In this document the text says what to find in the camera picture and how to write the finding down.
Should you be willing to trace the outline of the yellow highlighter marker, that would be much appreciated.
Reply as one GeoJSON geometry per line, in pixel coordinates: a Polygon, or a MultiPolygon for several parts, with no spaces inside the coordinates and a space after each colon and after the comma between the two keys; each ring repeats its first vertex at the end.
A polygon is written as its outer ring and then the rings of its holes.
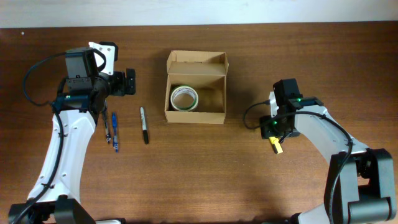
{"type": "Polygon", "coordinates": [[[275,154],[283,153],[283,149],[279,142],[279,138],[272,136],[269,137],[269,141],[275,154]]]}

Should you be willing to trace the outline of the brown cardboard box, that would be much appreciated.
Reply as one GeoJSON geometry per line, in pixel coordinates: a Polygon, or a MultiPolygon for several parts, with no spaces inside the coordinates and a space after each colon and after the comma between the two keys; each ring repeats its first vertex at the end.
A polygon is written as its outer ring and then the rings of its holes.
{"type": "Polygon", "coordinates": [[[167,122],[223,124],[228,68],[225,52],[171,51],[166,62],[167,122]]]}

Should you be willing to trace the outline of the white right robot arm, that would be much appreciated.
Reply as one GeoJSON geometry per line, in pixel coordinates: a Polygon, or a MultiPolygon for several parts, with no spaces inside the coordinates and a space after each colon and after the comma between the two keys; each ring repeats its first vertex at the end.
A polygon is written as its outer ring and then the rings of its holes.
{"type": "Polygon", "coordinates": [[[316,97],[303,97],[296,79],[280,80],[260,119],[264,138],[304,135],[327,161],[323,203],[296,213],[288,223],[377,223],[397,215],[394,162],[385,149],[371,149],[342,128],[316,97]]]}

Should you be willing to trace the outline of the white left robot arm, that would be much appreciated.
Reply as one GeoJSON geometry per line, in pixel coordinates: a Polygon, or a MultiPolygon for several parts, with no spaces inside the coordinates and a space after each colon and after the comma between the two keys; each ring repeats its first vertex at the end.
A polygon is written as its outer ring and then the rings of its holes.
{"type": "Polygon", "coordinates": [[[47,104],[53,111],[52,136],[42,170],[26,203],[13,204],[9,223],[95,223],[80,203],[80,180],[89,141],[104,116],[109,96],[134,95],[135,71],[114,70],[118,46],[90,42],[70,49],[65,58],[67,75],[56,97],[47,104]]]}

